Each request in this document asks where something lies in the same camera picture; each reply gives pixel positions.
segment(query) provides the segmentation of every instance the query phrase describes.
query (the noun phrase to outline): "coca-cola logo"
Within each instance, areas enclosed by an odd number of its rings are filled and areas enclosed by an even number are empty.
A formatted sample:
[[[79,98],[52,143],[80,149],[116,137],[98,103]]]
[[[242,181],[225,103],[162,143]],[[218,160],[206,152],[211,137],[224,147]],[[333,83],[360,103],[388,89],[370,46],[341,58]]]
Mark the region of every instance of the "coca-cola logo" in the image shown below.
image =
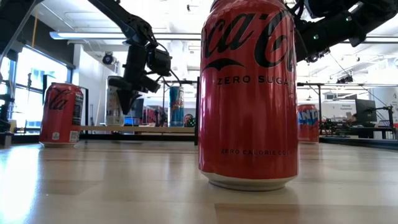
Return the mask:
[[[68,100],[64,98],[64,96],[70,94],[72,91],[70,90],[60,90],[58,88],[51,88],[49,91],[56,91],[57,94],[50,99],[50,101],[46,105],[48,105],[50,110],[63,110],[65,109]]]
[[[281,11],[269,19],[270,15],[268,14],[256,16],[255,13],[243,13],[236,16],[230,23],[227,23],[224,19],[219,19],[210,30],[207,30],[206,28],[203,30],[203,56],[205,58],[210,58],[216,51],[217,53],[222,54],[226,50],[239,49],[248,41],[249,38],[253,38],[255,26],[251,26],[253,30],[248,29],[255,19],[263,21],[269,20],[268,24],[257,37],[257,42],[254,48],[254,59],[258,65],[264,68],[275,67],[286,59],[286,69],[291,72],[294,67],[294,49],[293,46],[290,46],[288,49],[282,44],[283,41],[288,40],[287,34],[283,34],[283,32],[281,32],[281,35],[277,38],[270,38],[278,25],[288,15],[289,12]],[[282,51],[281,54],[278,54],[278,57],[267,57],[266,52],[274,53],[277,52],[277,50],[279,52]],[[208,62],[204,66],[203,70],[206,70],[207,68],[215,68],[220,71],[222,68],[230,65],[245,67],[241,62],[231,58],[217,58]]]

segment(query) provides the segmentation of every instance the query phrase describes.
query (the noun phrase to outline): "red soda can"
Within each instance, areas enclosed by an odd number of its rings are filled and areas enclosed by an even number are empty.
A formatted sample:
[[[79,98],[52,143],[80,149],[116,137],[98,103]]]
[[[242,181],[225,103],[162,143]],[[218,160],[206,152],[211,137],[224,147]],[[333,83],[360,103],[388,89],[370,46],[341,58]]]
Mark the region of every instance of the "red soda can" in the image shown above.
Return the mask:
[[[294,21],[279,0],[219,0],[202,29],[199,169],[275,190],[297,176]]]
[[[40,143],[45,147],[72,147],[79,141],[83,93],[80,87],[52,83],[45,94]]]
[[[319,115],[315,105],[300,105],[297,108],[298,140],[319,142]]]

